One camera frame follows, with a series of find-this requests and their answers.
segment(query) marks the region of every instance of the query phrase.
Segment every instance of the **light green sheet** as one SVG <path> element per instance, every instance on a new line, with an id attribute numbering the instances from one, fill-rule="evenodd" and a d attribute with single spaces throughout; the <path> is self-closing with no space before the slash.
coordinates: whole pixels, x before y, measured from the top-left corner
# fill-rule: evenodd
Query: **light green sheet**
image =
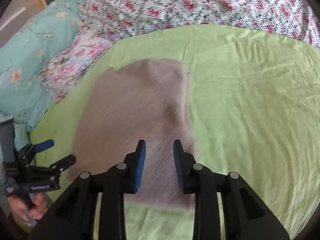
<path id="1" fill-rule="evenodd" d="M 297 236 L 320 201 L 320 51 L 290 38 L 194 25 L 118 41 L 33 131 L 34 143 L 55 141 L 37 156 L 38 165 L 72 153 L 100 75 L 143 58 L 184 63 L 192 73 L 189 100 L 199 162 L 218 173 L 238 171 L 291 238 Z M 62 189 L 49 193 L 52 199 L 68 184 L 62 177 Z M 192 239 L 192 213 L 127 204 L 126 224 L 128 240 Z"/>

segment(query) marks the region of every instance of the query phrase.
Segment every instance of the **brown cloth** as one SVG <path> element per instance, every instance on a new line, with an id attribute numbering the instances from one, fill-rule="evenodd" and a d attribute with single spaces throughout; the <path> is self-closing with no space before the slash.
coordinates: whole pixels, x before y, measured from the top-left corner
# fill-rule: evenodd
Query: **brown cloth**
<path id="1" fill-rule="evenodd" d="M 146 141 L 141 187 L 125 200 L 155 207 L 194 209 L 177 180 L 173 141 L 195 154 L 188 105 L 189 74 L 173 59 L 144 59 L 101 76 L 81 116 L 74 141 L 77 161 L 71 179 L 82 171 L 102 173 Z"/>

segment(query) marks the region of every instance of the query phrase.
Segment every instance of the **metal rivet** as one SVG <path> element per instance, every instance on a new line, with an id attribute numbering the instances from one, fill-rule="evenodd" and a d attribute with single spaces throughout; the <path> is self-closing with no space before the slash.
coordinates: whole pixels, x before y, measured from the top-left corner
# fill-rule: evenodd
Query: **metal rivet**
<path id="1" fill-rule="evenodd" d="M 201 170 L 202 168 L 203 168 L 203 166 L 201 165 L 201 164 L 199 164 L 199 163 L 195 163 L 195 164 L 193 164 L 193 168 L 195 169 L 195 170 Z"/>
<path id="2" fill-rule="evenodd" d="M 84 171 L 84 172 L 82 172 L 82 173 L 80 174 L 80 178 L 81 178 L 81 179 L 87 179 L 87 178 L 89 178 L 89 177 L 90 177 L 90 173 L 87 172 L 87 171 Z"/>
<path id="3" fill-rule="evenodd" d="M 125 163 L 119 163 L 119 164 L 117 165 L 117 168 L 118 168 L 119 170 L 124 170 L 126 167 L 127 167 L 127 164 L 125 164 Z"/>
<path id="4" fill-rule="evenodd" d="M 239 174 L 235 171 L 230 172 L 230 177 L 233 179 L 238 179 L 239 178 Z"/>

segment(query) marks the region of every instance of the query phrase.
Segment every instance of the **floral blanket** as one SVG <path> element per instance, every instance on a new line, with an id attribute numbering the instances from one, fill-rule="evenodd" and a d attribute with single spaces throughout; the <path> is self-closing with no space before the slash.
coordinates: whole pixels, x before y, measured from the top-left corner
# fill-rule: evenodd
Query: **floral blanket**
<path id="1" fill-rule="evenodd" d="M 276 33 L 320 49 L 320 23 L 306 0 L 84 0 L 79 12 L 85 26 L 82 47 L 73 46 L 70 57 L 70 51 L 62 52 L 40 73 L 55 101 L 64 98 L 85 69 L 108 50 L 106 39 L 115 42 L 182 25 L 220 24 Z M 97 53 L 84 53 L 82 35 L 90 37 L 88 44 Z"/>

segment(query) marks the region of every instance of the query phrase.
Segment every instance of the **teal pillow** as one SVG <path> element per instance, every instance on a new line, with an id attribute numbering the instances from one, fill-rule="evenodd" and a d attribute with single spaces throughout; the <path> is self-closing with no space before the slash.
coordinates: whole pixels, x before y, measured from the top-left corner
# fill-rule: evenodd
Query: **teal pillow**
<path id="1" fill-rule="evenodd" d="M 81 24 L 81 1 L 52 2 L 0 48 L 0 112 L 12 114 L 15 122 L 24 124 L 28 131 L 33 130 L 52 101 L 35 74 L 71 46 Z"/>

